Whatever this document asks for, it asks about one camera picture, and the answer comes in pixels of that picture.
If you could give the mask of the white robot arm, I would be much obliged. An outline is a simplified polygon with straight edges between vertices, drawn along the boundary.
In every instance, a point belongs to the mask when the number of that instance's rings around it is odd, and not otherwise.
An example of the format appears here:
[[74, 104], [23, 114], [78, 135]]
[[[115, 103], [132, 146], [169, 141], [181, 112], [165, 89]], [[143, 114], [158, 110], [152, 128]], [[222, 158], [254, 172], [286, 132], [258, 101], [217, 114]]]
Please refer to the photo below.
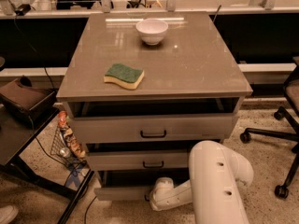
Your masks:
[[250, 162], [241, 154], [214, 141], [201, 141], [189, 156], [190, 179], [175, 186], [159, 178], [149, 195], [155, 211], [193, 205], [196, 224], [249, 224], [239, 194], [253, 181]]

